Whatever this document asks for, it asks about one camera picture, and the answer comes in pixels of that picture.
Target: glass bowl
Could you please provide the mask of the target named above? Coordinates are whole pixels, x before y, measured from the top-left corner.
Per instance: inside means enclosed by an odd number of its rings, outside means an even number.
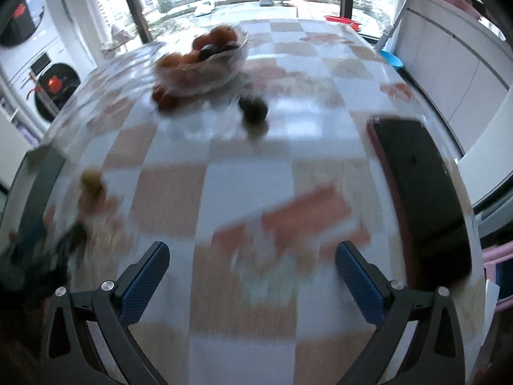
[[[190,97],[227,84],[242,70],[248,57],[247,33],[238,26],[233,29],[240,45],[236,49],[212,55],[198,64],[183,64],[175,68],[155,64],[155,75],[160,85],[177,97]]]

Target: pink chair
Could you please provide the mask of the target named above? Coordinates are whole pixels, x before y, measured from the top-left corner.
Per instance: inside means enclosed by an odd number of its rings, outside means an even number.
[[[499,287],[503,287],[501,285],[501,280],[498,279],[499,271],[497,270],[497,266],[502,264],[503,262],[509,261],[513,259],[513,241],[506,243],[502,246],[492,246],[483,250],[483,262],[484,269],[486,273],[486,279],[489,279],[495,282]],[[513,295],[509,297],[502,297],[497,301],[497,305],[495,307],[495,311],[499,312],[502,310],[506,310],[513,306]]]

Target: checkered tablecloth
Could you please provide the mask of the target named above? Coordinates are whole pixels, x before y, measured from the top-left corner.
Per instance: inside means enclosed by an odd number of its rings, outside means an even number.
[[[386,277],[406,279],[365,124],[371,114],[422,109],[351,29],[279,19],[240,26],[250,37],[243,73],[174,114],[157,112],[150,97],[159,43],[88,77],[46,135],[67,157],[49,202],[54,236],[77,218],[90,232],[72,290],[115,279],[154,240],[168,244],[168,272],[130,330],[170,384],[333,385],[373,333],[335,274],[337,243],[352,240]],[[268,102],[260,135],[241,124],[243,91]],[[471,276],[451,291],[469,373],[482,343],[481,249],[453,158],[436,126],[425,124],[450,169],[473,248]],[[86,167],[102,169],[107,200],[84,214],[78,181]],[[122,380],[91,328],[109,372]]]

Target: metal screw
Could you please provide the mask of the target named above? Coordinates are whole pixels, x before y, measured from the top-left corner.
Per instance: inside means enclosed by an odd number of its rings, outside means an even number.
[[[112,281],[105,281],[102,284],[102,289],[104,291],[110,291],[112,288],[114,288],[114,282],[112,282]]]
[[[448,297],[448,296],[449,296],[449,290],[448,290],[446,287],[439,287],[439,288],[438,288],[438,293],[439,293],[442,297]]]
[[[59,287],[55,290],[55,295],[57,295],[57,297],[62,297],[65,293],[66,293],[65,287]]]
[[[390,281],[390,286],[397,291],[400,291],[404,288],[404,284],[401,281],[398,281],[397,279],[392,279]]]

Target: red tray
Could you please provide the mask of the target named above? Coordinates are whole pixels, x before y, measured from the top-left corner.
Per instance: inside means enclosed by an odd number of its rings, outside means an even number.
[[[356,20],[346,19],[345,17],[338,17],[338,16],[324,16],[324,18],[325,18],[327,21],[334,21],[334,22],[336,22],[336,23],[348,24],[348,25],[350,25],[350,26],[351,26],[351,28],[352,28],[355,32],[360,31],[360,25],[361,25],[361,23],[360,23],[360,22],[357,22]]]

